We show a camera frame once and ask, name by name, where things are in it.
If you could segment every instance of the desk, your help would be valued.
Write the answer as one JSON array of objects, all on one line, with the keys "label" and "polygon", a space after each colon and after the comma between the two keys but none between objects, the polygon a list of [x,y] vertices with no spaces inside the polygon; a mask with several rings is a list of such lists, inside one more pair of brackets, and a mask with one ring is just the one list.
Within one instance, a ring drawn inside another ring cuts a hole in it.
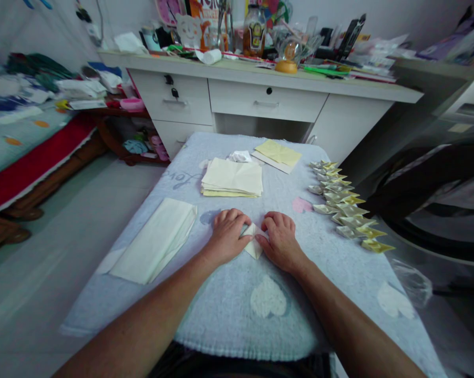
[{"label": "desk", "polygon": [[385,83],[289,75],[240,60],[207,66],[178,57],[99,55],[107,66],[129,69],[171,159],[196,131],[256,135],[249,125],[258,118],[268,120],[271,138],[277,124],[289,127],[291,141],[319,145],[342,162],[394,102],[416,103],[423,95]]}]

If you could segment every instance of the finger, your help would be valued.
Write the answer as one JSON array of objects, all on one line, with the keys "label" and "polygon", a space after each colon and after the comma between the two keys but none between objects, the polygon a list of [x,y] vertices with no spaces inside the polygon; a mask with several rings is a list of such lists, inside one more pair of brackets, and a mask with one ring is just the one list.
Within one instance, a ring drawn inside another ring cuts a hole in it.
[{"label": "finger", "polygon": [[246,245],[249,244],[251,240],[253,240],[253,235],[245,235],[241,237],[238,241],[240,250],[243,250],[246,247]]},{"label": "finger", "polygon": [[227,214],[228,214],[228,210],[223,210],[222,212],[220,212],[218,216],[216,217],[218,218],[218,223],[224,220]]},{"label": "finger", "polygon": [[288,217],[287,215],[283,214],[283,223],[284,223],[284,226],[286,228],[288,228],[288,229],[291,228],[291,222],[292,222],[291,218]]},{"label": "finger", "polygon": [[229,220],[229,221],[232,221],[234,219],[236,219],[239,215],[242,215],[243,212],[240,211],[240,210],[237,210],[237,209],[231,209],[228,214],[226,215],[226,218]]},{"label": "finger", "polygon": [[241,214],[235,219],[235,227],[238,227],[239,229],[242,228],[244,224],[251,226],[251,223],[251,219],[245,214]]},{"label": "finger", "polygon": [[283,215],[284,215],[283,213],[279,213],[279,212],[268,212],[265,214],[265,218],[274,219],[275,224],[278,227],[281,227],[281,226],[284,226]]},{"label": "finger", "polygon": [[275,228],[275,222],[272,218],[265,218],[262,222],[262,231],[270,230],[271,228]]},{"label": "finger", "polygon": [[263,248],[263,250],[265,251],[265,254],[267,256],[270,256],[270,253],[272,252],[272,246],[270,245],[267,238],[262,235],[255,235],[255,239],[258,242],[258,244],[260,244],[260,246]]}]

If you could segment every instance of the bed sheet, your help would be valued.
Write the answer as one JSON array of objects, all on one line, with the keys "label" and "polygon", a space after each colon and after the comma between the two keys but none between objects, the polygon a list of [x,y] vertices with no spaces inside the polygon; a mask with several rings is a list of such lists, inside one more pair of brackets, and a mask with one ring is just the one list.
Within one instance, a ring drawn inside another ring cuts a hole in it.
[{"label": "bed sheet", "polygon": [[53,136],[77,114],[73,111],[59,113],[53,101],[39,108],[43,110],[42,114],[0,124],[0,172]]},{"label": "bed sheet", "polygon": [[[95,334],[130,305],[157,286],[194,254],[211,236],[212,220],[222,209],[238,208],[259,225],[276,210],[292,217],[296,237],[309,258],[375,321],[431,377],[445,377],[426,330],[413,319],[392,318],[377,302],[380,287],[388,282],[403,292],[384,255],[370,253],[354,240],[335,232],[329,217],[312,211],[322,197],[306,190],[316,184],[310,161],[328,160],[318,146],[278,143],[302,153],[287,175],[263,166],[263,195],[259,198],[204,197],[200,184],[209,159],[225,159],[235,150],[250,152],[265,138],[195,133],[169,165],[159,183],[118,237],[60,327],[65,335]],[[188,241],[155,281],[138,285],[104,274],[131,243],[163,198],[170,197],[198,207],[198,219]],[[256,310],[256,300],[271,296],[286,301],[284,311]],[[213,355],[257,360],[290,361],[331,347],[305,294],[291,276],[277,269],[262,254],[259,260],[241,253],[220,267],[197,293],[175,340]]]}]

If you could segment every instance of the bottle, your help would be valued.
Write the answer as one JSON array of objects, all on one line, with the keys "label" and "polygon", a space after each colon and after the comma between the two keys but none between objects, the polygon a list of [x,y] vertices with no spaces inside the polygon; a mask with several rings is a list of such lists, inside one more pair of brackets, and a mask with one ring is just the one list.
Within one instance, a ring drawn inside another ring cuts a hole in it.
[{"label": "bottle", "polygon": [[244,55],[261,58],[265,47],[266,20],[263,9],[256,0],[249,0],[248,15],[244,20],[244,38],[242,48]]}]

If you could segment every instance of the drawer handle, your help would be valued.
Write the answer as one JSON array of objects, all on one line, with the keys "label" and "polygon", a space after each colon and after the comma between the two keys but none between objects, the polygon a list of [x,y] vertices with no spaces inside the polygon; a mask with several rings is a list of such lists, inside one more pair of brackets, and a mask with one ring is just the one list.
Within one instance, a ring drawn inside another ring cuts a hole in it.
[{"label": "drawer handle", "polygon": [[266,107],[269,107],[269,108],[278,108],[279,107],[278,102],[266,102],[266,101],[257,101],[257,100],[255,100],[253,104],[254,105],[266,106]]},{"label": "drawer handle", "polygon": [[167,102],[167,103],[176,103],[176,104],[183,105],[183,106],[188,105],[188,103],[186,101],[168,100],[168,99],[163,99],[163,101]]}]

